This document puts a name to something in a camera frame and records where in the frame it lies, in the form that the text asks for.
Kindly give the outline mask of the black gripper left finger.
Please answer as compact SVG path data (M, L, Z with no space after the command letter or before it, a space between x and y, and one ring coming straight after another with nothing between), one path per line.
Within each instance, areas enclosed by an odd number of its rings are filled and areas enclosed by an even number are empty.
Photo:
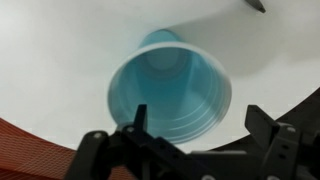
M147 106L139 105L132 124L109 135L83 136L64 180L108 180L125 166L140 180L214 180L214 173L165 139L147 133Z

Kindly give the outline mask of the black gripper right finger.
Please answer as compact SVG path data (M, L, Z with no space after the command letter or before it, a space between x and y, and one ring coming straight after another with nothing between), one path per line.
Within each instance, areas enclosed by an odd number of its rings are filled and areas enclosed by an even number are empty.
M259 180L320 180L318 110L291 112L279 122L249 105L245 127L264 151Z

